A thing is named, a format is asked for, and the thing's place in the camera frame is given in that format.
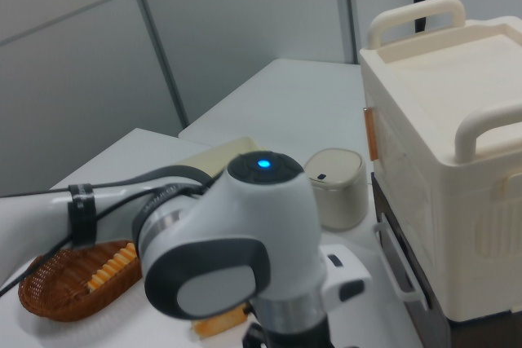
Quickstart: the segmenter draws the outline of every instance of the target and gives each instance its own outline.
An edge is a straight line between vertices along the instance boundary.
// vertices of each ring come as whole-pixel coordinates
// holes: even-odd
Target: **white round container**
[[[312,181],[319,217],[324,227],[347,230],[368,212],[365,160],[341,148],[319,151],[304,166]]]

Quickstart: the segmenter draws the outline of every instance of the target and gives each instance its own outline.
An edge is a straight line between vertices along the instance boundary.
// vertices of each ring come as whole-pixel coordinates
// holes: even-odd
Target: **white lid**
[[[350,186],[361,171],[363,160],[354,151],[327,148],[312,156],[304,171],[314,187],[341,189]]]

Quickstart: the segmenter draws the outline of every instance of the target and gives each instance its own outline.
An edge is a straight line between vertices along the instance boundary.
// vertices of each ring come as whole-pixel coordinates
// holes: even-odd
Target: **wicker basket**
[[[18,296],[22,306],[35,315],[61,322],[77,321],[100,311],[141,278],[139,259],[135,258],[92,293],[87,288],[92,275],[129,242],[119,240],[89,249],[60,250],[20,283]]]

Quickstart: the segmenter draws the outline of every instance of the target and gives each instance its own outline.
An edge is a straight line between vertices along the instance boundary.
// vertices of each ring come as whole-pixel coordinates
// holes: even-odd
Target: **white plastic box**
[[[445,29],[383,32],[451,13]],[[361,50],[378,180],[445,316],[522,310],[522,20],[458,0],[387,11]]]

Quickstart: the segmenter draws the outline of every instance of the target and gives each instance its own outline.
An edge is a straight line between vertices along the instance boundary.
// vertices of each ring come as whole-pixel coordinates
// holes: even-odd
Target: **box handle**
[[[377,233],[381,231],[385,231],[387,235],[390,237],[393,249],[395,250],[397,256],[399,256],[400,263],[402,264],[402,267],[405,269],[410,283],[414,287],[414,290],[408,293],[402,290],[402,288],[399,286],[399,282],[397,281],[393,273],[392,267],[390,266],[390,263],[388,262],[386,255],[384,254],[382,246],[378,244],[378,255],[381,258],[381,261],[383,262],[384,269],[386,270],[386,273],[388,275],[388,278],[390,279],[391,286],[393,287],[396,296],[403,302],[421,302],[422,307],[425,311],[427,311],[427,300],[424,296],[424,293],[422,292],[421,285],[419,284],[417,277],[414,274],[414,271],[411,269],[411,266],[409,265],[405,254],[402,252],[399,242],[397,241],[397,238],[395,238],[392,228],[390,227],[390,223],[388,223],[386,220],[385,214],[383,214],[383,221],[374,225],[374,232],[376,236]]]
[[[516,122],[522,122],[522,101],[494,104],[475,110],[457,128],[455,161],[473,161],[476,154],[476,138],[488,130]]]
[[[446,12],[453,14],[454,28],[460,28],[466,23],[466,10],[460,0],[426,0],[385,11],[377,15],[369,26],[368,49],[381,47],[381,36],[393,26]]]

